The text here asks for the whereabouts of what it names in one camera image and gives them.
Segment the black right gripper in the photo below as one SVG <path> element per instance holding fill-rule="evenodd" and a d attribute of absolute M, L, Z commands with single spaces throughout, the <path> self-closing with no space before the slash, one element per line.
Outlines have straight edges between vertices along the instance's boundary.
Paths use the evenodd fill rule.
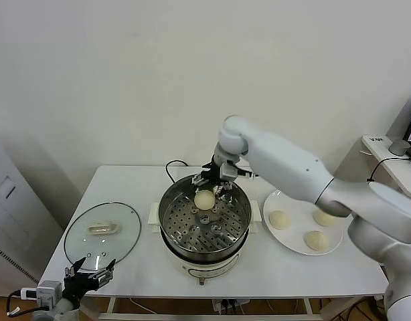
<path fill-rule="evenodd" d="M 214 187 L 215 197 L 223 197 L 231 190 L 231 183 L 222 183 L 220 178 L 220 167 L 214 160 L 203 165 L 202 172 L 196 174 L 192 178 L 191 183 L 197 190 L 206 190 L 208 188 L 208 183 L 216 185 Z"/>

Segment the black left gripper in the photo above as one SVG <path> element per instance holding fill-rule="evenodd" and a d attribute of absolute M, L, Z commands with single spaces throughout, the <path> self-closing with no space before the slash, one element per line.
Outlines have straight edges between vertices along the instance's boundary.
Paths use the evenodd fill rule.
<path fill-rule="evenodd" d="M 113 279 L 115 259 L 98 272 L 78 272 L 85 260 L 86 258 L 83 257 L 75 261 L 69 268 L 65 268 L 64 298 L 72 303 L 79 303 L 87 292 L 96 291 Z"/>

